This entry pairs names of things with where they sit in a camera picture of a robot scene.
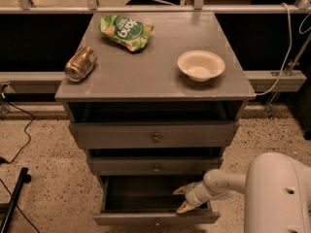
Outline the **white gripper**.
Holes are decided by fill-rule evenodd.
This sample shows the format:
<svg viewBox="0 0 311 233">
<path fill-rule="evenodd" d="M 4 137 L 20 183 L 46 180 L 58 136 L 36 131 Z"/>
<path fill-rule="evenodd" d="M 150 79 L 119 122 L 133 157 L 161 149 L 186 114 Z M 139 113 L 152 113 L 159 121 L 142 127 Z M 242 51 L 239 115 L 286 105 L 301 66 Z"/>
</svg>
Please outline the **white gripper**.
<svg viewBox="0 0 311 233">
<path fill-rule="evenodd" d="M 174 195 L 184 195 L 186 201 L 177 209 L 177 214 L 183 214 L 200 207 L 212 198 L 212 193 L 203 182 L 190 183 L 173 191 Z"/>
</svg>

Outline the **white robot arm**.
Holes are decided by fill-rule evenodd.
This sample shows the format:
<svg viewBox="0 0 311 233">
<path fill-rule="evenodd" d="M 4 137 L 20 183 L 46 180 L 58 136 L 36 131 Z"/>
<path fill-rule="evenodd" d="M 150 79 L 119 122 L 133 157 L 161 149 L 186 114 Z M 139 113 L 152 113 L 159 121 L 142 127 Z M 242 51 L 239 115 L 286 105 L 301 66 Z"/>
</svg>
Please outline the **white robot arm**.
<svg viewBox="0 0 311 233">
<path fill-rule="evenodd" d="M 244 233 L 311 233 L 311 167 L 277 152 L 259 155 L 245 174 L 220 169 L 177 188 L 185 196 L 179 214 L 209 200 L 244 195 Z"/>
</svg>

